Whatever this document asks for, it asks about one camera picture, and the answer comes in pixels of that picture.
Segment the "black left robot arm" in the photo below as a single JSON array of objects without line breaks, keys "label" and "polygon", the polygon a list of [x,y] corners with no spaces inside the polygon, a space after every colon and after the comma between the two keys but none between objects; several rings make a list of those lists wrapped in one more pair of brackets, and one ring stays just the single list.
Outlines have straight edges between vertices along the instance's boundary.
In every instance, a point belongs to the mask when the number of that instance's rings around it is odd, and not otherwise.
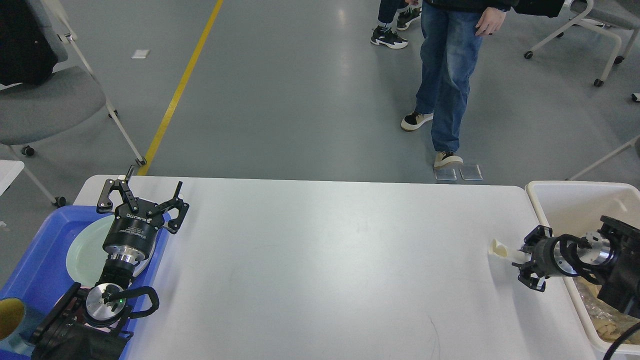
[{"label": "black left robot arm", "polygon": [[156,290],[134,282],[150,264],[160,230],[176,234],[190,206],[181,198],[182,181],[162,203],[135,196],[132,173],[105,180],[96,212],[114,219],[102,244],[102,272],[92,287],[74,282],[35,328],[32,360],[118,360],[134,335],[128,322],[159,308]]}]

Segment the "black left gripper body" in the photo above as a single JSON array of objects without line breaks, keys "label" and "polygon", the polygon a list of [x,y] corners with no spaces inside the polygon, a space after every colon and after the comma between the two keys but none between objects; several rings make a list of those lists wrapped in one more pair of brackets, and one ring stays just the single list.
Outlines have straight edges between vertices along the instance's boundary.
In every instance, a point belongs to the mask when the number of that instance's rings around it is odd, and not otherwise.
[{"label": "black left gripper body", "polygon": [[160,227],[162,227],[160,214],[151,218],[130,213],[115,214],[102,246],[108,254],[107,259],[129,264],[148,260],[153,255]]}]

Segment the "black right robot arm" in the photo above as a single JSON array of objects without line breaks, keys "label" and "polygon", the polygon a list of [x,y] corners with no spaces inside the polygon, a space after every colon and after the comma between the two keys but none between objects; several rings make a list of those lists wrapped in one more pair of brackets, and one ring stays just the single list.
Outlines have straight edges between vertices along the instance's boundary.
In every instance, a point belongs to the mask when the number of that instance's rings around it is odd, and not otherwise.
[{"label": "black right robot arm", "polygon": [[518,280],[543,292],[551,277],[581,277],[599,285],[598,299],[619,313],[639,317],[640,231],[619,219],[600,217],[601,228],[583,237],[553,235],[538,225],[524,239]]}]

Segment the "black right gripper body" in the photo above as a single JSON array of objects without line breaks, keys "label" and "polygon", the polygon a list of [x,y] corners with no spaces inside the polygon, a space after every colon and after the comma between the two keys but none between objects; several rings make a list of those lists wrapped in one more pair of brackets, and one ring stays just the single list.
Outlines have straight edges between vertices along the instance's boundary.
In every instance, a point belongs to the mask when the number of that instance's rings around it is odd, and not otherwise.
[{"label": "black right gripper body", "polygon": [[560,237],[554,237],[553,254],[532,254],[531,260],[536,261],[549,277],[575,277],[576,271],[563,257],[560,250]]}]

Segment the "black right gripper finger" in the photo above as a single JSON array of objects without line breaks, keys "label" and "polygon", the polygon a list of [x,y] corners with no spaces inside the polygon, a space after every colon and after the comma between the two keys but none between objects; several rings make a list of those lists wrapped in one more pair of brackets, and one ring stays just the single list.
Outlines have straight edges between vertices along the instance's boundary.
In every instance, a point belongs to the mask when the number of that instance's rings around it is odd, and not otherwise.
[{"label": "black right gripper finger", "polygon": [[525,236],[519,251],[529,255],[553,255],[554,237],[553,229],[544,225],[538,225]]},{"label": "black right gripper finger", "polygon": [[519,282],[526,285],[528,289],[538,292],[546,291],[547,273],[535,260],[528,260],[524,263],[512,262],[512,266],[519,271]]}]

